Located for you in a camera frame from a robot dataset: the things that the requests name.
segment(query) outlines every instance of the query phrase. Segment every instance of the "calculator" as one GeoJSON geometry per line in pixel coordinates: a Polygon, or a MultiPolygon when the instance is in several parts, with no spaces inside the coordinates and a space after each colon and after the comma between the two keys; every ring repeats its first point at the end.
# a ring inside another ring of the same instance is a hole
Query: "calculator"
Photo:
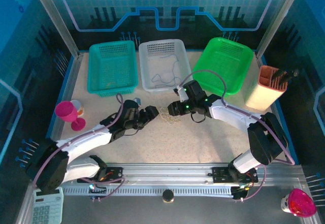
{"type": "Polygon", "coordinates": [[[34,204],[31,224],[60,224],[63,210],[63,190],[58,187],[52,194],[45,195],[37,189],[33,192],[34,204]]]}

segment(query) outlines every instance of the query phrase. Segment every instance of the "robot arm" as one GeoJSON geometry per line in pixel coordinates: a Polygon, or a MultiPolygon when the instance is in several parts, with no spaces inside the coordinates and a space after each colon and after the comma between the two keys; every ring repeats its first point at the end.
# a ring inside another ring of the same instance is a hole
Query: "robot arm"
{"type": "Polygon", "coordinates": [[[260,115],[241,109],[251,115],[249,117],[245,116],[243,113],[230,108],[230,106],[237,109],[238,107],[227,103],[224,105],[221,97],[215,94],[207,96],[195,80],[184,84],[183,87],[178,86],[174,91],[180,96],[180,100],[172,102],[168,106],[170,115],[199,113],[204,115],[204,117],[222,120],[247,133],[250,149],[239,155],[229,164],[229,169],[236,172],[237,176],[245,174],[260,164],[270,164],[282,152],[274,138],[254,118],[263,120],[277,135],[283,146],[288,146],[284,131],[272,113],[268,112],[265,115],[260,115]]]}
{"type": "Polygon", "coordinates": [[[99,125],[88,131],[94,133],[88,134],[85,137],[77,139],[79,136],[76,136],[56,142],[51,139],[45,139],[39,142],[37,149],[26,164],[26,174],[30,179],[34,179],[40,167],[54,151],[76,138],[75,141],[72,141],[69,146],[61,149],[50,160],[44,171],[40,174],[37,180],[37,186],[43,192],[49,193],[53,189],[56,189],[62,182],[73,179],[87,177],[93,178],[95,181],[100,181],[105,176],[107,168],[101,159],[94,155],[87,158],[76,158],[96,147],[109,144],[119,139],[128,129],[143,129],[159,113],[154,106],[148,106],[145,109],[139,110],[139,104],[137,102],[126,100],[123,103],[123,110],[118,120],[107,128],[114,120],[113,116],[116,114],[114,113],[101,121],[99,125]]]}

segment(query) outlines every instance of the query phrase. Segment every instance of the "red plastic object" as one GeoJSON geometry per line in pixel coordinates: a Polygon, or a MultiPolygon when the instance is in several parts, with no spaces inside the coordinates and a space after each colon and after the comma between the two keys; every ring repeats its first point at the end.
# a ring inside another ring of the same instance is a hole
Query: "red plastic object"
{"type": "Polygon", "coordinates": [[[288,207],[292,214],[299,217],[310,217],[317,211],[313,200],[304,191],[298,188],[290,192],[288,207]]]}
{"type": "Polygon", "coordinates": [[[70,101],[62,101],[55,107],[55,115],[66,122],[73,122],[78,117],[77,109],[70,101]]]}
{"type": "Polygon", "coordinates": [[[86,126],[86,121],[83,118],[77,118],[71,123],[71,128],[73,131],[83,130],[86,126]]]}

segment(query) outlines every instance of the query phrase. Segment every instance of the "beige tabletop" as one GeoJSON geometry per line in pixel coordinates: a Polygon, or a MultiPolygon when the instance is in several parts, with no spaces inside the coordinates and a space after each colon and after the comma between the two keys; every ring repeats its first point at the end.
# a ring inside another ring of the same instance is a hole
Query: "beige tabletop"
{"type": "MultiPolygon", "coordinates": [[[[201,52],[187,53],[191,69],[198,61],[201,52]]],[[[72,99],[79,100],[85,112],[86,128],[91,129],[110,114],[117,112],[119,103],[115,97],[99,97],[87,91],[87,71],[89,54],[85,53],[76,81],[72,99]]],[[[139,54],[137,53],[139,86],[135,93],[126,94],[123,98],[139,97],[143,107],[153,105],[166,107],[171,102],[179,100],[175,94],[152,95],[144,91],[141,84],[139,54]]],[[[231,104],[244,109],[243,95],[252,79],[258,74],[258,66],[253,59],[242,89],[236,95],[227,97],[231,104]]],[[[65,123],[61,139],[76,136],[80,132],[71,129],[70,123],[65,123]]],[[[134,136],[124,136],[111,144],[98,147],[86,153],[96,154],[107,163],[210,163],[229,162],[244,153],[249,148],[246,133],[226,124],[223,121],[207,118],[203,123],[195,123],[190,115],[181,117],[181,121],[168,125],[160,116],[151,121],[143,130],[134,136]]]]}

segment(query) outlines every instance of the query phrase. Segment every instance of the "green basket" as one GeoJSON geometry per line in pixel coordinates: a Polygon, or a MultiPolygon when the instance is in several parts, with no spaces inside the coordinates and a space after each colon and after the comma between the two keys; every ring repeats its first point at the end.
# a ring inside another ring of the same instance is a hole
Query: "green basket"
{"type": "Polygon", "coordinates": [[[136,49],[133,41],[108,42],[89,49],[89,93],[101,97],[133,93],[138,86],[136,49]]]}
{"type": "MultiPolygon", "coordinates": [[[[208,69],[218,73],[227,85],[226,95],[236,94],[253,59],[253,51],[245,45],[224,38],[209,41],[193,71],[208,69]]],[[[193,75],[202,89],[223,94],[223,83],[214,74],[201,72],[193,75]]]]}

